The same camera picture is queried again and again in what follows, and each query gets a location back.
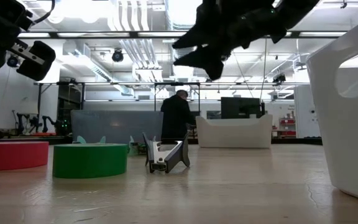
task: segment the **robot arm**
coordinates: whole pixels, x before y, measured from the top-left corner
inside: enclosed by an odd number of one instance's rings
[[[55,7],[52,0],[51,11]],[[55,60],[55,51],[41,41],[35,41],[32,47],[20,41],[17,37],[21,30],[28,31],[29,28],[45,20],[50,12],[41,18],[32,21],[31,12],[16,0],[0,0],[0,68],[6,60],[6,51],[10,51],[25,60],[17,69],[17,72],[33,80],[41,81]]]
[[[202,68],[210,79],[217,80],[223,71],[222,61],[230,57],[233,49],[240,46],[246,49],[252,41],[266,35],[277,43],[318,2],[282,0],[274,8],[271,0],[222,0],[221,10],[217,11],[209,0],[204,0],[197,8],[195,25],[172,45],[174,49],[198,47],[174,65]]]

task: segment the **tv screen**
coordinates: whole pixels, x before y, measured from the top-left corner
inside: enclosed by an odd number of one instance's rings
[[[222,119],[249,118],[250,114],[256,114],[257,118],[262,115],[259,98],[221,98]]]

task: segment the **green tape roll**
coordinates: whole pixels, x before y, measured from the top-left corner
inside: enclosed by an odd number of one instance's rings
[[[64,144],[53,150],[53,176],[59,178],[108,177],[125,173],[125,144]]]

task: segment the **person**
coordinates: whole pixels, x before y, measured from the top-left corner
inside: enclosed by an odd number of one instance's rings
[[[165,99],[161,106],[163,115],[162,138],[181,139],[187,133],[186,124],[196,124],[195,117],[190,112],[187,102],[188,93],[178,90],[177,93]]]

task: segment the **red cylinder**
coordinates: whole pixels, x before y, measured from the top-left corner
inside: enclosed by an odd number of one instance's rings
[[[48,142],[0,142],[0,170],[46,165],[48,148]]]

